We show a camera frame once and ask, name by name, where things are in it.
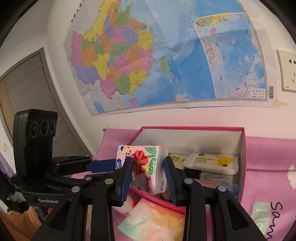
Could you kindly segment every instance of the orange fabric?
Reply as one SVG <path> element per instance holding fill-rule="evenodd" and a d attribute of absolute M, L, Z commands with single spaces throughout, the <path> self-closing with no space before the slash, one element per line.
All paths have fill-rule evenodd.
<path fill-rule="evenodd" d="M 16 241 L 29 241 L 41 225 L 33 207 L 23 214 L 15 211 L 9 213 L 0 211 L 0 218 Z"/>

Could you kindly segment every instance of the tissue pack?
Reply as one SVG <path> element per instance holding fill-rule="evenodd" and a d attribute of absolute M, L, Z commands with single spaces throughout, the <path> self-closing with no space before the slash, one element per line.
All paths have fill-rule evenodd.
<path fill-rule="evenodd" d="M 159 146 L 119 145 L 116 155 L 116 169 L 122 167 L 126 157 L 133 159 L 133 180 L 131 186 L 150 194 L 162 193 L 166 188 L 163 161 L 168 150 Z"/>

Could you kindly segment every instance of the map of china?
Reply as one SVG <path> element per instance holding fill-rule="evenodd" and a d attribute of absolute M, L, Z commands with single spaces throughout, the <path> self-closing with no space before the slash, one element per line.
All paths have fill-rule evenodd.
<path fill-rule="evenodd" d="M 106 97 L 130 94 L 147 79 L 152 68 L 152 33 L 130 18 L 132 5 L 119 11 L 121 0 L 105 0 L 98 19 L 83 36 L 73 31 L 70 61 L 85 84 L 100 81 Z"/>

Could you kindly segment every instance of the white wall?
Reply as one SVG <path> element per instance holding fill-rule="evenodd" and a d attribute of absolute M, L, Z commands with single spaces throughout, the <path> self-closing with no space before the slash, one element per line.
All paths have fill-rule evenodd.
<path fill-rule="evenodd" d="M 0 48 L 0 76 L 18 61 L 46 46 L 46 24 L 52 0 L 40 0 L 12 28 Z M 7 150 L 1 148 L 5 143 Z M 15 171 L 13 149 L 0 122 L 0 152 Z"/>
<path fill-rule="evenodd" d="M 288 106 L 277 108 L 260 107 L 211 107 L 195 109 L 166 109 L 104 115 L 91 118 L 78 88 L 64 50 L 64 41 L 70 20 L 80 0 L 55 0 L 49 15 L 47 41 L 55 77 L 68 105 L 67 112 L 73 115 L 81 132 L 93 149 L 97 150 L 103 137 L 103 128 L 138 129 L 141 126 L 243 126 L 248 136 L 296 139 L 295 107 L 296 94 L 281 91 L 280 68 L 276 49 L 296 52 L 296 45 L 281 22 L 258 0 L 241 1 L 248 9 L 256 9 L 259 19 L 268 31 L 276 58 L 278 99 Z"/>

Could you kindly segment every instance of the metal screw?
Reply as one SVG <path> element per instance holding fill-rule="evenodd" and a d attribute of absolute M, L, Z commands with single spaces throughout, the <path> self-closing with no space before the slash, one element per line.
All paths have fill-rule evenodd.
<path fill-rule="evenodd" d="M 105 180 L 105 183 L 106 183 L 106 184 L 112 184 L 112 183 L 113 183 L 113 179 L 112 179 L 112 178 L 107 178 L 107 179 Z"/>
<path fill-rule="evenodd" d="M 226 191 L 226 187 L 225 186 L 218 186 L 218 190 L 220 192 L 225 192 Z"/>
<path fill-rule="evenodd" d="M 79 187 L 73 187 L 73 188 L 72 188 L 72 192 L 78 192 L 79 190 L 80 190 Z"/>
<path fill-rule="evenodd" d="M 192 180 L 191 178 L 185 178 L 185 179 L 184 179 L 184 182 L 185 182 L 186 184 L 192 184 L 192 183 L 193 183 L 193 180 Z"/>

